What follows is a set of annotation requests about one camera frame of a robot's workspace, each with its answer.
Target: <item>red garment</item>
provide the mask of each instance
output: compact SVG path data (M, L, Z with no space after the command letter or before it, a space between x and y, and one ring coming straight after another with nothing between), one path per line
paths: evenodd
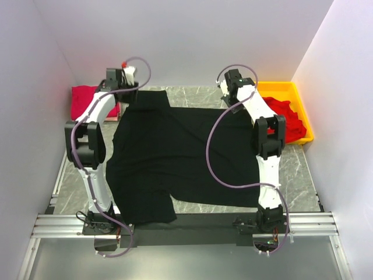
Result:
M72 102L71 102L71 119L76 120L88 108L88 105L93 100L94 91L97 86L73 86ZM120 112L120 104L117 105L108 113L107 117L117 117Z
M298 114L291 110L289 106L290 101L278 101L272 97L265 97L263 99L277 115L285 116L285 143L292 143L305 136L307 130L303 122L298 118Z

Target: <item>black t-shirt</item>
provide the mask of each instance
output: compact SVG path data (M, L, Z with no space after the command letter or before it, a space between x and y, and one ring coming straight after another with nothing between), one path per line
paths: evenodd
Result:
M211 176L205 149L222 109L173 108L165 91L140 91L138 102L122 116L114 134L114 153L106 179L127 223L171 222L170 195L203 204L257 207L259 187L235 190ZM228 113L210 146L218 178L232 185L259 181L247 111Z

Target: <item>metal frame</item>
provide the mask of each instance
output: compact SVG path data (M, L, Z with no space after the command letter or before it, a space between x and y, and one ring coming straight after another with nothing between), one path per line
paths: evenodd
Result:
M39 244L40 238L31 238L17 280L28 280L30 277Z
M353 277L350 271L349 262L347 261L339 236L331 236L330 242L333 247L334 256L336 257L342 280L352 280Z
M82 235L83 222L75 215L38 215L31 234L36 238L103 238L103 236ZM292 236L338 236L338 230L331 213L290 213L290 234ZM268 234L256 234L255 237L266 237ZM115 235L105 235L106 239Z

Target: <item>cable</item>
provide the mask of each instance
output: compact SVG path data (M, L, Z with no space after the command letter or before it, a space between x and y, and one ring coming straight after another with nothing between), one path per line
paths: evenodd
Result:
M238 103L236 104L233 104L231 107L229 107L228 109L226 109L220 116L219 118L217 118L216 122L214 123L214 125L212 126L212 129L210 131L210 134L209 134L209 137L207 139L207 144L206 144L206 163L207 163L207 167L212 175L212 177L218 182L220 183L221 185L225 186L225 187L228 187L228 188L236 188L236 189L240 189L240 188L251 188L251 187L259 187L259 186L267 186L267 187L272 187L274 188L277 193L279 194L279 197L283 203L283 205L285 206L285 213L286 213L286 231L285 231L285 235L284 235L284 239L281 243L279 243L278 247L276 249L274 249L273 251L271 252L261 252L259 251L260 254L273 254L275 253L277 250L281 249L283 246L284 246L284 243L286 242L286 239L287 239L287 235L288 235L288 231L289 231L289 209L288 209L288 206L287 206L287 203L286 203L286 200L284 198L284 196L282 195L282 193L280 192L280 190L273 184L269 184L269 183L253 183L253 184L247 184L247 185L230 185L230 184L227 184L223 181L221 181L214 173L214 171L212 170L211 168L211 164L210 164L210 155L209 155L209 149L210 149L210 143L211 143L211 139L212 139L212 135L214 134L214 131L217 127L217 125L219 124L219 122L221 121L221 119L223 119L223 117L228 114L229 111L231 111L232 109L236 108L237 106L243 104L244 102L246 102L247 100L251 99L256 91L256 88L258 87L258 76L256 74L256 72L249 66L246 66L244 64L231 64L227 67L225 67L223 70L220 71L220 73L218 74L217 78L216 78L216 83L218 85L220 85L220 82L219 82L219 78L221 76L221 74L228 68L230 67L236 67L236 66L240 66L240 67L244 67L246 69L249 69L255 76L255 86L254 86L254 90L252 91L252 93L250 94L249 97L247 97L246 99L244 99L243 101L239 101Z
M113 91L111 91L111 92L108 92L108 93L103 94L99 99L97 99L97 100L93 103L91 109L88 111L88 114L87 114L86 116L84 116L84 117L83 117L83 118L82 118L82 119L81 119L81 120L80 120L80 121L79 121L79 122L78 122L78 123L73 127L73 129L72 129L72 131L71 131L71 137L70 137L70 140L71 140L71 152L72 152L72 155L73 155L73 157L74 157L74 159L75 159L75 162L76 162L78 168L81 169L81 170L83 170L84 173L85 173L85 175L86 175L86 177L87 177L87 182L88 182L88 186L89 186L89 191L90 191L90 194L91 194L91 196L92 196L92 201L93 201L94 206L97 208L97 210L99 211L99 213L100 213L103 217L105 217L105 218L108 219L109 221L112 221L112 222L116 223L118 226L121 226L122 228L124 228L124 229L129 233L130 238L131 238L131 241L129 242L129 246L127 247L127 249L124 250L123 252L119 253L119 254L115 254L115 255L106 255L106 254L104 254L104 253L102 253L102 252L98 252L98 251L96 251L97 254L99 254L99 255L101 255L101 256L103 256L103 257L106 257L106 258L115 258L115 257L120 257L120 256L126 254L126 253L131 249L131 247L132 247L132 245L133 245L133 233L132 233L131 229L130 229L130 228L129 228L125 223L122 223L122 222L120 222L120 221L118 221L118 220L116 220L116 219L113 219L112 217L106 215L106 214L104 213L104 211L101 209L101 207L99 206L98 201L97 201L97 198L96 198L96 195L94 194L94 190L93 190L93 185L92 185L92 180L91 180L91 177L90 177L90 173L88 172L87 169L84 168L84 166L82 165L82 162L80 161L80 159L79 159L79 157L78 157L78 153L77 153L77 151L76 151L76 145L75 145L75 134L76 134L76 130L77 130L77 128L78 128L81 124L83 124L83 123L84 123L84 122L89 118L89 115L91 115L91 113L93 112L94 108L96 108L97 104L101 101L102 98L104 98L104 97L106 97L106 96L108 96L108 95L112 95L113 93L121 93L121 94L123 94L123 93L126 93L126 92L131 92L131 91L133 91L133 90L137 90L137 89L142 88L144 85L146 85L146 84L148 83L148 81L150 80L150 77L152 76L152 70L150 69L150 65L149 65L149 63L148 63L145 59L143 59L143 58L141 58L141 57L131 57L131 58L129 58L128 60L126 60L125 62L126 62L126 63L129 63L129 62L131 62L131 61L133 61L133 60L141 60L141 61L143 61L143 62L146 64L146 66L147 66L147 68L148 68L148 70L149 70L149 76L148 76L148 78L146 79L146 81L145 81L142 85L139 85L139 86L137 86L137 87L133 87L133 88L130 88L130 89L118 89L118 90L113 90Z
M82 211L77 211L77 212L75 213L76 218L77 218L78 220L82 221L83 223L85 223L86 220L83 220L82 218L80 218L80 217L78 216L78 214L82 214L85 218L87 218L87 215L84 214Z

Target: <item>black mounting bracket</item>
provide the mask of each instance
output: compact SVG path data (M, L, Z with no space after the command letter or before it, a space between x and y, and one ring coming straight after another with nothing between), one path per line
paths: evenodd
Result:
M285 148L285 125L286 119L283 115L260 117L255 121L251 142L257 155L265 160L269 156L281 156ZM269 134L269 128L273 129L274 133Z
M139 83L135 82L133 85L129 85L124 79L123 69L107 68L106 79L102 80L95 92L111 92L118 89L132 89L139 86ZM138 90L131 90L125 93L114 93L115 101L121 103L135 103L138 98Z
M226 79L229 95L223 96L221 99L227 104L228 107L238 102L238 99L237 99L238 88L241 88L246 85L255 86L255 83L251 78L242 78L238 69L228 70L224 74L224 77ZM244 106L240 105L236 108L233 108L232 112L236 113L243 108Z
M65 142L68 160L73 162L75 167L78 167L73 157L71 146L71 132L76 124L77 121L66 122ZM87 136L87 141L80 140L84 136ZM74 141L79 160L84 167L92 167L93 169L97 169L97 166L104 162L106 148L99 123L90 122L81 124L75 132Z
M276 226L283 226L285 222L286 217L284 216L282 205L274 209L264 209L261 205L258 205L256 224L261 231L271 232Z
M258 231L255 221L246 216L237 216L232 225L238 229L236 246L253 246L252 235Z
M109 217L116 219L117 221L122 221L120 214L114 213L113 205L110 205L110 208L107 212L104 212ZM128 225L128 227L133 232L134 226ZM94 248L97 251L115 251L120 245L119 238L126 238L129 237L129 232L121 227L119 227L116 223L108 220L107 218L103 217L100 213L93 213L92 211L88 211L85 223L83 225L82 235L89 235L89 236L105 236L105 235L116 235L116 239L106 239L102 238L95 238L94 240Z

